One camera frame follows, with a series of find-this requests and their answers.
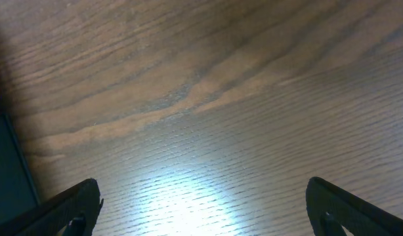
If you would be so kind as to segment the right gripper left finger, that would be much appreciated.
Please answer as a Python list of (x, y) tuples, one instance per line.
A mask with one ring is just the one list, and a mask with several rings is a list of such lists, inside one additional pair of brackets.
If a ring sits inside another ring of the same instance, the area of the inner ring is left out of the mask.
[(1, 224), (0, 235), (91, 235), (102, 206), (98, 183), (88, 178)]

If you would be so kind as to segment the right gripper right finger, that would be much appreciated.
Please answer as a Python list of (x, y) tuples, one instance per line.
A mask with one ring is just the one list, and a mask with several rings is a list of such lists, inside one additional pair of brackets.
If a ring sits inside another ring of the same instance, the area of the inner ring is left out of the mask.
[(307, 214), (318, 236), (403, 235), (403, 219), (333, 185), (313, 177), (306, 189)]

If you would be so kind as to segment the dark green gift box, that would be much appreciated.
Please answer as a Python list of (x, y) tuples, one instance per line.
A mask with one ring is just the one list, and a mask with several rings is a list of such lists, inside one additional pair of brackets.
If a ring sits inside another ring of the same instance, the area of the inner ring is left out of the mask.
[(0, 225), (37, 207), (37, 189), (9, 116), (0, 113)]

